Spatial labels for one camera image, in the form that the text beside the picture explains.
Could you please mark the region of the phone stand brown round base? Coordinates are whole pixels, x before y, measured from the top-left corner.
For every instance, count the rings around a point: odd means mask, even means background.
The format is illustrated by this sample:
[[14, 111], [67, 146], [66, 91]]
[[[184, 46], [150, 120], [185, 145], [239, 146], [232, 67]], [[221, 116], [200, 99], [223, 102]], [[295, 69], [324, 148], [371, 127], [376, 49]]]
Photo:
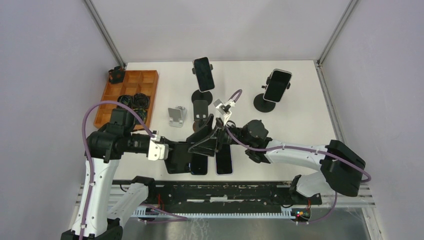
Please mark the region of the phone stand brown round base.
[[209, 114], [209, 104], [206, 100], [195, 100], [193, 102], [193, 130], [203, 131], [209, 134], [212, 131], [213, 115]]

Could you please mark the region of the black phone dark case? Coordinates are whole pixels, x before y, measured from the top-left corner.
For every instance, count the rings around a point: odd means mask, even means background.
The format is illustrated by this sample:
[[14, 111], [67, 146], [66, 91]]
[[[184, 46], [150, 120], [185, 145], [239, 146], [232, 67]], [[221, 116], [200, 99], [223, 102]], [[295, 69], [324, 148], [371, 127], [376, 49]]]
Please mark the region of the black phone dark case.
[[204, 176], [208, 173], [208, 156], [201, 154], [193, 154], [189, 164], [190, 173], [192, 175]]

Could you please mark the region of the phone with white case centre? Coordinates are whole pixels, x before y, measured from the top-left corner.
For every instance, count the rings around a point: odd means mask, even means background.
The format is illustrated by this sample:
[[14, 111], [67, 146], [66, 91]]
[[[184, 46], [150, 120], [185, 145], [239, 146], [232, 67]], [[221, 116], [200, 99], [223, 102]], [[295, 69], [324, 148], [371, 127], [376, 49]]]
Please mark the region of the phone with white case centre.
[[231, 147], [224, 144], [222, 148], [215, 153], [215, 168], [217, 175], [231, 175], [233, 173], [233, 161]]

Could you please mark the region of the black folding phone stand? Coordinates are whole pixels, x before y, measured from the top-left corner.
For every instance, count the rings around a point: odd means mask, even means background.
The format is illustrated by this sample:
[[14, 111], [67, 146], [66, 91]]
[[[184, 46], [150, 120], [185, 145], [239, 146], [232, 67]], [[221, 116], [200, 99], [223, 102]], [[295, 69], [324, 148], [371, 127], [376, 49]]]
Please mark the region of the black folding phone stand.
[[190, 143], [176, 142], [169, 145], [168, 157], [164, 160], [168, 174], [189, 173], [189, 164], [192, 162], [193, 154], [188, 152]]

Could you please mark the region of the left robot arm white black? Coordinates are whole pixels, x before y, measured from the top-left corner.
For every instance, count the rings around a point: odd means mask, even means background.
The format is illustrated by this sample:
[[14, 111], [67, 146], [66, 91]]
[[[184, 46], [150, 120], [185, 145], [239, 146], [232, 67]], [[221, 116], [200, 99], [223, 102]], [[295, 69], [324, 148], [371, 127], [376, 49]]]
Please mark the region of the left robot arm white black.
[[115, 172], [124, 153], [146, 154], [149, 160], [165, 160], [169, 143], [164, 137], [132, 133], [134, 116], [123, 108], [111, 112], [109, 122], [85, 136], [86, 176], [81, 205], [70, 230], [63, 240], [120, 240], [124, 226], [136, 208], [157, 198], [155, 180], [136, 176], [129, 189], [111, 208], [109, 196]]

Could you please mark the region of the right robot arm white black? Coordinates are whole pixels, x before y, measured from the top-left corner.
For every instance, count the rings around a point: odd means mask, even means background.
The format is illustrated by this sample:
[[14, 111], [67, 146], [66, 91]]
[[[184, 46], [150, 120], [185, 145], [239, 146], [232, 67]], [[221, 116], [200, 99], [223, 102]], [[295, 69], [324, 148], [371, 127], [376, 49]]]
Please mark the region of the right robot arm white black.
[[297, 175], [289, 189], [289, 199], [302, 204], [315, 194], [334, 191], [347, 197], [356, 197], [362, 183], [372, 177], [366, 172], [366, 162], [346, 144], [331, 140], [324, 145], [285, 143], [268, 137], [261, 120], [254, 119], [243, 127], [234, 122], [223, 122], [210, 115], [199, 130], [186, 138], [190, 153], [215, 156], [225, 145], [239, 145], [255, 163], [289, 164], [313, 170]]

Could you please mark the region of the silver folding phone stand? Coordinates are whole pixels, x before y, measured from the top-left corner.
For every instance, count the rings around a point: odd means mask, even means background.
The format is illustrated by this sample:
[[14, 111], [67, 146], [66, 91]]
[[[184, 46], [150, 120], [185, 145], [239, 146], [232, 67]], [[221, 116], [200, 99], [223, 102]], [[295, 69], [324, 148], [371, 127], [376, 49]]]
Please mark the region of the silver folding phone stand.
[[185, 122], [187, 109], [184, 106], [168, 108], [168, 124], [174, 128], [182, 128]]

